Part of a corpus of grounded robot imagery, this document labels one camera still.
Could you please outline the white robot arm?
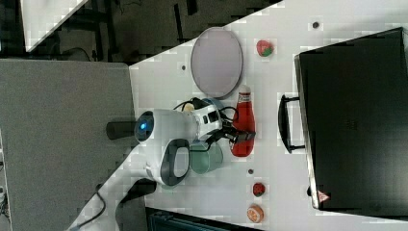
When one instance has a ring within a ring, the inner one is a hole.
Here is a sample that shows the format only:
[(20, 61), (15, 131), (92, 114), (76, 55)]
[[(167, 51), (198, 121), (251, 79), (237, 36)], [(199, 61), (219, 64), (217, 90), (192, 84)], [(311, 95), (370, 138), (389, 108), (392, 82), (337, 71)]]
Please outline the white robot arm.
[(191, 112), (154, 109), (140, 115), (134, 134), (138, 145), (95, 193), (66, 231), (119, 231), (116, 209), (135, 184), (146, 179), (175, 186), (190, 167), (191, 145), (226, 138), (248, 141), (253, 132), (234, 128), (215, 105)]

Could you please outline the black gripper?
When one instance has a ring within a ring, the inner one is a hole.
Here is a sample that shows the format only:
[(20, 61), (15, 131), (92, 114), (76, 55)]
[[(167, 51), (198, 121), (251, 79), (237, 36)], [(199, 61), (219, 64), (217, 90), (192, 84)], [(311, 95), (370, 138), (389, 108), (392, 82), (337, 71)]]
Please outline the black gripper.
[(256, 136), (255, 132), (239, 131), (234, 127), (222, 127), (210, 133), (210, 137), (206, 139), (207, 144), (219, 141), (220, 139), (227, 139), (232, 143), (253, 140)]

